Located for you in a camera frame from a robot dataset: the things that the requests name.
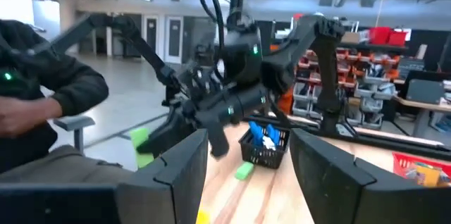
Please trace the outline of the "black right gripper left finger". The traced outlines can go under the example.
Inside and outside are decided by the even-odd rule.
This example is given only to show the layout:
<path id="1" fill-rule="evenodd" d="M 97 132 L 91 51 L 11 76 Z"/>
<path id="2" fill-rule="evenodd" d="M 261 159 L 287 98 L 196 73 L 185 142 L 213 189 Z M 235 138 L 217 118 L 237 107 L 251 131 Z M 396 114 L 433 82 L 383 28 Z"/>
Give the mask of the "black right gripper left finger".
<path id="1" fill-rule="evenodd" d="M 116 189 L 124 224 L 195 223 L 208 157 L 208 134 L 197 130 Z"/>

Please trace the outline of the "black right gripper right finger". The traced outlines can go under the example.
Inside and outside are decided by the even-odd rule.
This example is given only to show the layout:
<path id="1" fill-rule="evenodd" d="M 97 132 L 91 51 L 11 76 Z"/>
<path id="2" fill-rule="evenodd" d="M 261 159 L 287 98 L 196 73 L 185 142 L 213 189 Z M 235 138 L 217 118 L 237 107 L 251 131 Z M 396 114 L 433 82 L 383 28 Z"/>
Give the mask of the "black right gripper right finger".
<path id="1" fill-rule="evenodd" d="M 300 128 L 290 154 L 315 223 L 450 224 L 448 187 L 418 185 Z"/>

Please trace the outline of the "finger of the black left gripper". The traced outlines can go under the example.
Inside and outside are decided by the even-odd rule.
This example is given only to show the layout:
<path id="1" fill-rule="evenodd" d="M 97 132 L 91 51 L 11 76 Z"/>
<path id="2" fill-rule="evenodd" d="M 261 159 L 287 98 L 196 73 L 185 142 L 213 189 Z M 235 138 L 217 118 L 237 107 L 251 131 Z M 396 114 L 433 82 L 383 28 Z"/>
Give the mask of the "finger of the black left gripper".
<path id="1" fill-rule="evenodd" d="M 140 154 L 162 154 L 193 133 L 191 122 L 181 112 L 170 110 L 166 121 L 137 147 Z"/>

